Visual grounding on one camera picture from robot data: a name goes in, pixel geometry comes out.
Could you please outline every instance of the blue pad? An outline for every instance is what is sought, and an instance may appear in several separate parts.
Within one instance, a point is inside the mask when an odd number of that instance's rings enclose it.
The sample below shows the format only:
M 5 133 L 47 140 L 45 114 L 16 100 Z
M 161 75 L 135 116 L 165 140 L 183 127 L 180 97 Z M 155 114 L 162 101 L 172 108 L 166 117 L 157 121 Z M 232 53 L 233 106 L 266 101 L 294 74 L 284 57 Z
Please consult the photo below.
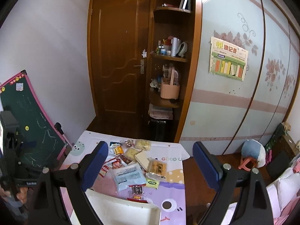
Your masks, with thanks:
M 85 168 L 81 188 L 85 192 L 88 188 L 94 185 L 94 182 L 103 166 L 108 155 L 108 145 L 104 141 L 100 141 L 91 154 L 86 156 L 93 157 L 92 161 Z
M 193 156 L 208 186 L 218 192 L 220 188 L 219 180 L 223 176 L 220 162 L 208 152 L 200 141 L 195 142 L 193 145 Z

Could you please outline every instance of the door lock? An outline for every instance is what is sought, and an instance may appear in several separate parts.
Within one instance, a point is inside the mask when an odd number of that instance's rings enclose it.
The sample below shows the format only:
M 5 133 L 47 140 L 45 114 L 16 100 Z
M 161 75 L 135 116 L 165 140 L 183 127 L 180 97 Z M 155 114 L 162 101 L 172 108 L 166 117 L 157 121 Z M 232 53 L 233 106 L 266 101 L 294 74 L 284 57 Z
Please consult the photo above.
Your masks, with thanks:
M 134 67 L 140 67 L 141 68 L 141 74 L 144 74 L 144 59 L 141 59 L 141 64 L 134 65 Z

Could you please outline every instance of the screw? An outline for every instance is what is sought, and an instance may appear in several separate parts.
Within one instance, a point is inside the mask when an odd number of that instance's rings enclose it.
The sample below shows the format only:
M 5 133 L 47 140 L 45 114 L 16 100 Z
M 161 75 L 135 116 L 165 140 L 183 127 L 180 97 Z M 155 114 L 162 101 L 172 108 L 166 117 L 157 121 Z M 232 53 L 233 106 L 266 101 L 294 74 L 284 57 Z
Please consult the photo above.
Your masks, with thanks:
M 43 169 L 43 173 L 48 173 L 48 172 L 49 172 L 49 168 L 46 167 Z
M 258 171 L 257 168 L 252 168 L 252 172 L 254 172 L 255 174 L 258 174 L 258 173 L 259 173 L 259 171 Z
M 224 163 L 223 168 L 226 169 L 226 170 L 230 170 L 231 166 L 228 163 Z
M 77 169 L 77 168 L 78 168 L 78 163 L 73 163 L 73 164 L 71 165 L 71 169 L 75 170 L 75 169 Z

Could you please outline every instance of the green chalkboard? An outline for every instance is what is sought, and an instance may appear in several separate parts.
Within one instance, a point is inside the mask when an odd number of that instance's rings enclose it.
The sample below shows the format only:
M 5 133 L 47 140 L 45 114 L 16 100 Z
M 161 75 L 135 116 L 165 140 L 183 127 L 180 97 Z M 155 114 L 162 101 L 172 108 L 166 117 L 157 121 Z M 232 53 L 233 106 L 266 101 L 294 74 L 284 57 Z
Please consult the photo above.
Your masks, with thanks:
M 52 166 L 65 140 L 40 105 L 25 70 L 0 86 L 0 98 L 3 109 L 11 111 L 20 125 L 20 161 L 35 168 Z

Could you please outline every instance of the tablecloth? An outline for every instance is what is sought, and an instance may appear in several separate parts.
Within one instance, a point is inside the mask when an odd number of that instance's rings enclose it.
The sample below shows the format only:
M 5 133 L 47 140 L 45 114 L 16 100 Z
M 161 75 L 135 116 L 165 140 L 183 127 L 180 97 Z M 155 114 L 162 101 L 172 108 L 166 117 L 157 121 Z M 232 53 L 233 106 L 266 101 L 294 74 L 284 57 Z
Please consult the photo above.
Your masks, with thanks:
M 68 168 L 72 163 L 79 163 L 86 154 L 91 153 L 100 141 L 121 142 L 128 138 L 84 131 L 73 149 L 66 157 L 60 169 Z M 158 189 L 144 187 L 144 196 L 148 203 L 153 203 L 161 209 L 162 225 L 185 225 L 185 185 L 182 160 L 190 156 L 177 143 L 151 142 L 148 158 L 158 159 L 167 163 L 166 182 L 160 182 Z M 117 192 L 116 184 L 110 172 L 105 177 L 98 175 L 92 189 L 96 192 L 126 199 L 129 189 Z M 69 217 L 73 212 L 66 188 L 61 188 L 62 197 Z

